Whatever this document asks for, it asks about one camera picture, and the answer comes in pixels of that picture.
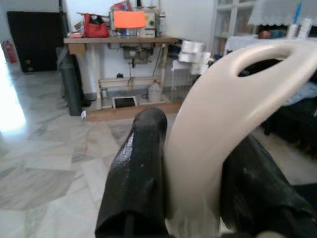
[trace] cream plastic arm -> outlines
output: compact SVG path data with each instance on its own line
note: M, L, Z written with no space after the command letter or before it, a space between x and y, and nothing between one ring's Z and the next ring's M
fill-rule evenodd
M238 77L253 63L286 58ZM317 44L286 40L233 52L205 73L185 99L165 145L166 222L177 237L212 237L219 223L222 163L317 69Z

